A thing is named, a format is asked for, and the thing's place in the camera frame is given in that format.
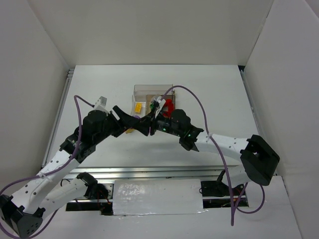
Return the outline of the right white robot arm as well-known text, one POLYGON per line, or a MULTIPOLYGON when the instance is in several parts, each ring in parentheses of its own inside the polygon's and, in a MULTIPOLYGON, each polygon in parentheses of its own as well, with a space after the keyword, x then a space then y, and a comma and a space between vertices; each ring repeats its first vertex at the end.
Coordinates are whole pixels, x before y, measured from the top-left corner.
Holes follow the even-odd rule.
POLYGON ((136 117, 134 129, 142 134, 154 135, 161 131, 179 137, 179 144, 187 151, 222 153, 240 164, 224 169, 217 180, 208 188, 213 196, 228 196, 229 185, 236 189, 239 185, 254 182, 268 186, 279 164, 280 157, 259 135, 250 138, 233 138, 218 134, 208 134, 202 128, 191 124, 191 119, 183 110, 174 110, 170 117, 150 113, 136 117))

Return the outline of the long clear container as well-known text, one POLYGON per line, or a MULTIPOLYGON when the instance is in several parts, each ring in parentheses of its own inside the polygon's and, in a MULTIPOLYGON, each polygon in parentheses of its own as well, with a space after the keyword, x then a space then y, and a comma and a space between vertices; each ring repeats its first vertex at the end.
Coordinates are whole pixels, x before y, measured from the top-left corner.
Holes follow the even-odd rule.
POLYGON ((173 84, 170 85, 134 85, 133 95, 164 95, 173 84))

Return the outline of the small clear container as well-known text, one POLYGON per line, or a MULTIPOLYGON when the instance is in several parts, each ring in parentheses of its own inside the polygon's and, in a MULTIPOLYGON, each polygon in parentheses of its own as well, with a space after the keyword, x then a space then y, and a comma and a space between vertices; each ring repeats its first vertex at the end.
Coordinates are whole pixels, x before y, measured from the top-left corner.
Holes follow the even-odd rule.
POLYGON ((146 95, 132 95, 132 109, 131 116, 139 116, 140 118, 146 115, 146 95), (135 113, 135 104, 136 102, 141 102, 143 104, 143 108, 141 113, 135 113))

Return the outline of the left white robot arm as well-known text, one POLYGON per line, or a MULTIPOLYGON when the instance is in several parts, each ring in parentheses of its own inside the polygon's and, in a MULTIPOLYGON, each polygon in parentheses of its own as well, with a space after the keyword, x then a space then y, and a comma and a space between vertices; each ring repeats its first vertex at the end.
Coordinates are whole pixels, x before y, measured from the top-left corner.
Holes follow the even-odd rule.
POLYGON ((116 113, 94 109, 74 133, 66 138, 50 162, 36 176, 8 196, 0 196, 0 216, 16 233, 16 239, 31 239, 43 220, 69 201, 78 197, 96 199, 106 196, 107 189, 89 173, 83 172, 68 184, 57 187, 62 179, 78 167, 109 136, 118 137, 139 123, 139 119, 119 109, 116 113))

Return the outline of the long yellow lego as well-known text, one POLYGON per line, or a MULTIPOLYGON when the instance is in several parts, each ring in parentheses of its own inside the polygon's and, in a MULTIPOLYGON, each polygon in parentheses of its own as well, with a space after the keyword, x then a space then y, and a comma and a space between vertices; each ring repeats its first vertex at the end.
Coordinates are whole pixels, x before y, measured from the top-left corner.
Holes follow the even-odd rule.
POLYGON ((126 134, 132 133, 133 131, 134 131, 134 129, 133 129, 133 128, 130 128, 130 129, 126 130, 126 134))

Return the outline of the tan translucent container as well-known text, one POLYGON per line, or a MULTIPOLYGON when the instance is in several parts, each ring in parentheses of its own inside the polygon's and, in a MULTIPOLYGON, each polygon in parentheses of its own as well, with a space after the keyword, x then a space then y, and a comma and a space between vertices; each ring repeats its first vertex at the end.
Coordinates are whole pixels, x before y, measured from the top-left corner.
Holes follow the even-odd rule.
POLYGON ((158 99, 161 99, 162 95, 147 95, 147 100, 146 100, 146 114, 150 113, 150 104, 157 102, 158 99))

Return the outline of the aluminium front rail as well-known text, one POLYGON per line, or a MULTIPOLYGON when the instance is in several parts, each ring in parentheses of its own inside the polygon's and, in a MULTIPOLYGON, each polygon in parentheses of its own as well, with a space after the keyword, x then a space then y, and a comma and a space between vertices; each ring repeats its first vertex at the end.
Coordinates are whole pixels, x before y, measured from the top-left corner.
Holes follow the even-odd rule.
POLYGON ((87 172, 99 180, 117 179, 172 179, 172 178, 216 178, 223 166, 172 166, 172 167, 89 167, 76 168, 65 177, 73 179, 87 172))

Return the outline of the left aluminium rail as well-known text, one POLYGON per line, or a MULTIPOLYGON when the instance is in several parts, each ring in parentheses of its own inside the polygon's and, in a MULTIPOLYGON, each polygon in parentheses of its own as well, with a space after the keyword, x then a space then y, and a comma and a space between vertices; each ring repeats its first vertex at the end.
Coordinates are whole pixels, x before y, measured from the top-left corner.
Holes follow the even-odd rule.
POLYGON ((65 101, 66 101, 66 97, 68 95, 69 87, 70 87, 70 84, 71 84, 71 81, 72 81, 72 78, 73 78, 74 70, 75 70, 74 68, 73 69, 69 69, 68 72, 67 72, 67 76, 66 76, 66 80, 65 80, 62 96, 61 96, 60 101, 59 101, 58 110, 57 110, 57 113, 56 113, 56 116, 55 116, 54 124, 53 124, 52 130, 51 130, 50 138, 49 138, 49 141, 48 141, 48 145, 47 145, 47 148, 46 148, 46 151, 45 151, 45 155, 44 155, 44 158, 43 158, 43 161, 42 161, 41 168, 43 168, 47 164, 47 161, 49 159, 49 153, 50 153, 51 148, 52 148, 53 143, 54 143, 54 139, 55 139, 56 132, 57 132, 57 129, 58 129, 58 126, 59 126, 60 118, 61 118, 62 111, 63 111, 63 108, 64 108, 64 104, 65 104, 65 101))

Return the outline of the yellow lego brick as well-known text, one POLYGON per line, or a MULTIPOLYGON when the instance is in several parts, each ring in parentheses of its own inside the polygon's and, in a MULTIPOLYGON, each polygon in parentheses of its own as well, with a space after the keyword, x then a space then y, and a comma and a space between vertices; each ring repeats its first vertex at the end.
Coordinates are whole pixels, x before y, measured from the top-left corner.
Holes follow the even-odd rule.
POLYGON ((140 114, 142 111, 142 108, 143 108, 143 104, 141 102, 136 102, 135 109, 134 109, 135 113, 140 114))

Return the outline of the aluminium rail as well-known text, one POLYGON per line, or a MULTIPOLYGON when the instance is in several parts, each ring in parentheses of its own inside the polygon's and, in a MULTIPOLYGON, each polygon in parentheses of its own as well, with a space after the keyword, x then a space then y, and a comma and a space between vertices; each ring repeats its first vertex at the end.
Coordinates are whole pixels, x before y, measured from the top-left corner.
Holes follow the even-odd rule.
POLYGON ((172 167, 89 167, 76 168, 65 177, 73 179, 87 172, 99 180, 117 179, 172 179, 172 178, 216 178, 223 166, 172 166, 172 167))
POLYGON ((68 72, 67 72, 67 76, 66 76, 66 80, 65 80, 62 96, 61 96, 60 101, 59 101, 58 110, 57 110, 57 113, 56 113, 56 116, 55 116, 54 124, 53 124, 52 130, 51 130, 50 138, 49 138, 49 141, 48 141, 48 145, 47 145, 47 148, 46 148, 46 151, 45 151, 45 155, 44 155, 44 158, 43 158, 43 161, 42 161, 41 168, 43 168, 47 164, 47 161, 49 159, 49 153, 50 153, 51 148, 52 148, 53 143, 54 143, 54 139, 55 139, 56 132, 57 132, 57 129, 58 129, 58 126, 59 126, 60 118, 61 118, 62 111, 63 111, 63 108, 64 108, 64 104, 65 104, 65 101, 66 101, 66 97, 68 95, 69 87, 70 87, 70 84, 71 84, 71 81, 72 81, 72 78, 73 78, 74 70, 75 70, 74 68, 73 69, 69 69, 68 72))

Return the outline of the red rounded lego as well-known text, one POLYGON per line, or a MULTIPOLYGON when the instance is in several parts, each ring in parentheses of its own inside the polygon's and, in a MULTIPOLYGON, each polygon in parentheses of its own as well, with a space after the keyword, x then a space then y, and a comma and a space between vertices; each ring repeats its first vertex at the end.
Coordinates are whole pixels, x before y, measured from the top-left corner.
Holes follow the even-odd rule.
POLYGON ((172 100, 171 99, 167 99, 165 101, 164 107, 167 107, 167 108, 174 107, 174 104, 173 104, 172 100))

